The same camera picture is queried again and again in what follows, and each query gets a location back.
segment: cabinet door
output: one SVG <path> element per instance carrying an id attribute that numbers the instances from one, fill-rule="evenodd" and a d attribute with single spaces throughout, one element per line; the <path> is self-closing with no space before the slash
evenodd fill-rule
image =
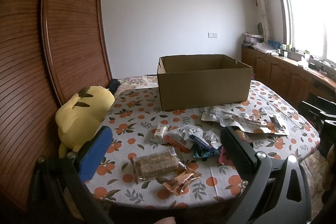
<path id="1" fill-rule="evenodd" d="M 268 86 L 284 99 L 287 94 L 286 76 L 288 65 L 279 61 L 272 60 L 269 65 L 269 84 Z"/>
<path id="2" fill-rule="evenodd" d="M 254 59 L 254 79 L 268 85 L 269 59 L 267 56 L 256 55 Z"/>
<path id="3" fill-rule="evenodd" d="M 241 61 L 246 65 L 253 66 L 253 55 L 251 52 L 241 49 Z"/>
<path id="4" fill-rule="evenodd" d="M 307 99 L 311 80 L 312 78 L 305 74 L 303 69 L 291 68 L 287 77 L 288 92 L 286 101 L 297 108 L 301 101 Z"/>

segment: plush toy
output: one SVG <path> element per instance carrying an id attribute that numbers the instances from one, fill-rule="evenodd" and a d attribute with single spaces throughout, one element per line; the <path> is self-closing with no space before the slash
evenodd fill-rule
<path id="1" fill-rule="evenodd" d="M 78 152 L 91 140 L 114 102 L 112 93 L 101 87 L 83 88 L 56 112 L 58 136 L 61 140 L 58 153 L 65 157 L 68 148 Z"/>

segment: wardrobe door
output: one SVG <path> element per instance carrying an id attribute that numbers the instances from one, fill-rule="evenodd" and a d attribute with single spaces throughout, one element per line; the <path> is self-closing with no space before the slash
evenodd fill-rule
<path id="1" fill-rule="evenodd" d="M 36 159 L 60 144 L 40 30 L 40 0 L 0 0 L 0 192 L 22 209 Z"/>
<path id="2" fill-rule="evenodd" d="M 100 0 L 42 0 L 41 17 L 46 60 L 61 104 L 83 87 L 111 81 Z"/>

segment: table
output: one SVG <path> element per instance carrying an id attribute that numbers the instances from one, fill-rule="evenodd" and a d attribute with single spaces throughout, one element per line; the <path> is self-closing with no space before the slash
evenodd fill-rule
<path id="1" fill-rule="evenodd" d="M 236 113 L 263 116 L 279 113 L 290 131 L 288 136 L 249 134 L 256 151 L 264 151 L 275 159 L 296 155 L 299 161 L 313 153 L 319 143 L 318 133 L 285 100 L 258 81 L 251 82 L 248 100 L 226 105 Z M 193 158 L 193 151 L 182 153 L 186 164 L 202 174 L 181 196 L 171 194 L 162 183 L 176 175 L 168 175 L 136 184 L 132 156 L 143 156 L 165 150 L 167 144 L 150 142 L 158 124 L 171 128 L 195 124 L 204 130 L 220 128 L 216 122 L 201 120 L 204 108 L 161 111 L 158 88 L 127 90 L 120 94 L 101 125 L 113 131 L 113 143 L 92 180 L 86 185 L 95 198 L 140 208 L 185 208 L 217 203 L 239 196 L 246 183 L 234 167 L 220 165 L 218 157 L 207 160 Z"/>

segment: open cardboard box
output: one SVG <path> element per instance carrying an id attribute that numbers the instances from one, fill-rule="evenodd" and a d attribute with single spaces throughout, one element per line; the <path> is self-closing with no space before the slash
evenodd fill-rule
<path id="1" fill-rule="evenodd" d="M 160 57 L 157 67 L 163 111 L 247 100 L 252 68 L 223 54 Z"/>

